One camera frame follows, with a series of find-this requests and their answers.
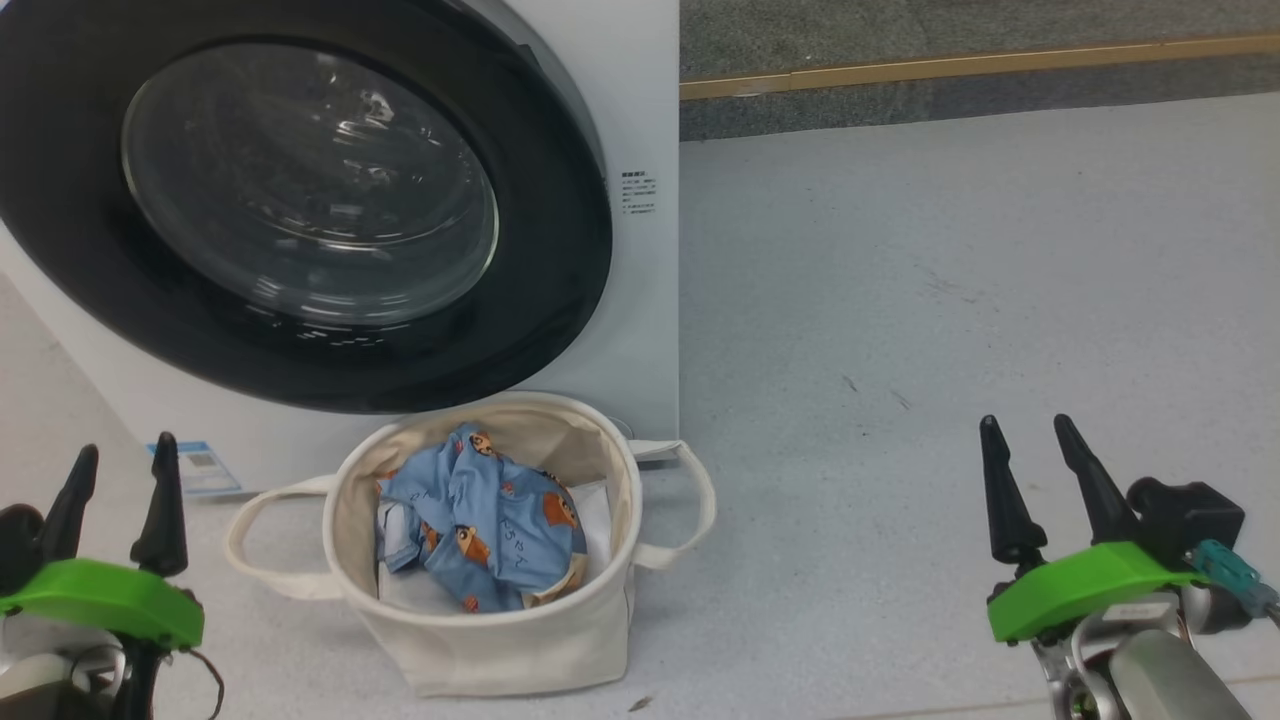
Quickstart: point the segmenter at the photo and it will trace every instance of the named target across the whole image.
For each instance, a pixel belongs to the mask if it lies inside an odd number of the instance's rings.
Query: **round glass door window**
[[[128,187],[161,238],[251,307],[388,327],[481,278],[489,177],[420,94],[355,61],[236,44],[172,63],[133,97]]]

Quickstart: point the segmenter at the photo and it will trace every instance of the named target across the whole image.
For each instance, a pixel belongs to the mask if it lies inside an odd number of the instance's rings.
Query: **dark gray baseboard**
[[[686,100],[680,106],[680,137],[716,140],[1276,90],[1280,55],[970,76]]]

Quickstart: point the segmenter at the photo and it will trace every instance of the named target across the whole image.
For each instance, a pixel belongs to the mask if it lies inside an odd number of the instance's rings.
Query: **washing machine door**
[[[210,382],[399,413],[554,360],[608,275],[602,168],[531,55],[438,0],[14,0],[0,218]]]

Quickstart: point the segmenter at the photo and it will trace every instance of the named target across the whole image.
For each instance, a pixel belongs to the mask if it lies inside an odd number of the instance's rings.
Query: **basket handle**
[[[227,561],[237,571],[257,578],[275,592],[294,600],[340,600],[342,588],[332,573],[282,573],[251,565],[244,556],[244,536],[253,527],[259,512],[273,502],[287,497],[329,495],[338,484],[338,475],[321,475],[288,487],[264,492],[244,503],[232,519],[223,551]]]
[[[694,484],[698,486],[700,507],[698,529],[694,530],[694,537],[689,538],[689,542],[680,547],[662,547],[640,542],[636,543],[635,555],[631,556],[631,561],[641,568],[666,570],[680,560],[682,555],[692,550],[695,544],[701,542],[707,537],[707,533],[710,532],[712,525],[716,524],[716,487],[712,486],[712,475],[707,471],[703,461],[694,455],[694,451],[684,441],[663,443],[632,441],[631,451],[639,460],[643,460],[648,455],[675,452],[680,462],[689,470],[689,477],[692,478]]]

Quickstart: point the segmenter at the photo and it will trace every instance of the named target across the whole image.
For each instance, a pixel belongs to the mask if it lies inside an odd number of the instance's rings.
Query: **green plastic part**
[[[1027,573],[987,605],[987,619],[996,641],[1029,641],[1068,620],[1193,580],[1206,578],[1170,571],[1132,542],[1106,542]]]
[[[20,591],[0,597],[0,611],[18,610],[165,650],[196,647],[205,634],[204,609],[164,578],[87,557],[50,562]]]

